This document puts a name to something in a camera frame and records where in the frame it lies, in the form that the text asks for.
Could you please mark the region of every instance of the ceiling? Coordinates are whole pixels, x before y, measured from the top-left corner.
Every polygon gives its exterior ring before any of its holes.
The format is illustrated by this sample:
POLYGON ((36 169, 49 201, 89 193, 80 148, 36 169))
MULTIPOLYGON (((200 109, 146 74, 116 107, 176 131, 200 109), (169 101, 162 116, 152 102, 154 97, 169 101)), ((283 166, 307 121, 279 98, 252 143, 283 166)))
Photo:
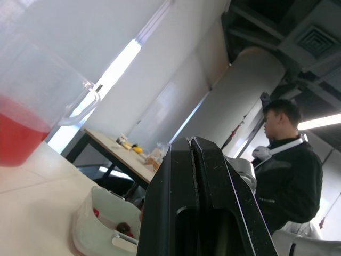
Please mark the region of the ceiling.
MULTIPOLYGON (((341 111, 341 1, 232 0, 222 15, 231 62, 246 47, 272 52, 287 73, 272 98, 291 94, 305 120, 341 111)), ((312 129, 341 149, 341 125, 312 129)))

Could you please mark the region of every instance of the wooden table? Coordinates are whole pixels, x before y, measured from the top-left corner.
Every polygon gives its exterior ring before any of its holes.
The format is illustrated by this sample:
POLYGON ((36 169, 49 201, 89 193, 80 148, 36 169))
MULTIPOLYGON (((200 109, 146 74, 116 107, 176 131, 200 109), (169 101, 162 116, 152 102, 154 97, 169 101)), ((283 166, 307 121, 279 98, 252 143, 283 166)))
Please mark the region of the wooden table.
POLYGON ((73 163, 82 153, 87 145, 94 147, 100 154, 106 157, 112 165, 103 175, 104 178, 110 175, 110 172, 117 166, 127 175, 129 175, 138 185, 147 188, 154 177, 154 172, 146 168, 144 158, 134 151, 129 151, 116 143, 116 139, 108 137, 100 132, 85 129, 85 134, 74 146, 66 159, 73 163))
POLYGON ((21 167, 0 167, 0 255, 75 255, 71 217, 93 186, 44 142, 21 167))

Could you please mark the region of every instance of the yellow object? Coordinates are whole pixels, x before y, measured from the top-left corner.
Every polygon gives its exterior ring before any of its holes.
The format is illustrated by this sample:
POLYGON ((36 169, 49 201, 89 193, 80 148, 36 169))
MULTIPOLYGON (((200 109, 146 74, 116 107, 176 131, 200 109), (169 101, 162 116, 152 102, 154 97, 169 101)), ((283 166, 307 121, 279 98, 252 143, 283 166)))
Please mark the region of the yellow object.
POLYGON ((124 143, 122 144, 122 147, 124 147, 125 149, 128 149, 128 150, 130 150, 130 149, 132 148, 132 146, 129 145, 128 142, 124 142, 124 143))
POLYGON ((143 152, 142 148, 139 148, 139 147, 135 147, 133 148, 133 150, 138 154, 141 154, 143 152))

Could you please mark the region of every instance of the white plastic container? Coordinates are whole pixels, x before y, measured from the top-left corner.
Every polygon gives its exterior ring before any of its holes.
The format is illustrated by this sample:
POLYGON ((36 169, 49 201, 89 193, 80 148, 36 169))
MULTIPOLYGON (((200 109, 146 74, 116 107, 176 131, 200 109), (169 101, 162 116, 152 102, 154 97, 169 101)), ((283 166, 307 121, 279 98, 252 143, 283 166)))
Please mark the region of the white plastic container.
POLYGON ((140 210, 104 188, 93 187, 75 213, 72 239, 79 252, 86 256, 135 256, 140 235, 140 210), (93 209, 99 211, 96 217, 93 209), (126 222, 134 238, 116 230, 126 222))

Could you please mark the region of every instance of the plastic pitcher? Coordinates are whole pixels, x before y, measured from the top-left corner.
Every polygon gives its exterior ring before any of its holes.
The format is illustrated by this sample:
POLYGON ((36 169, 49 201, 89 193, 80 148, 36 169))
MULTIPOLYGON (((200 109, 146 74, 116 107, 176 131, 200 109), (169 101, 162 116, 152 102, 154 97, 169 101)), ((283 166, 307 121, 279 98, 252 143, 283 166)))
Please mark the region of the plastic pitcher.
POLYGON ((25 35, 0 49, 0 166, 19 166, 59 125, 78 123, 100 102, 93 84, 25 35), (90 91, 93 102, 73 109, 90 91))

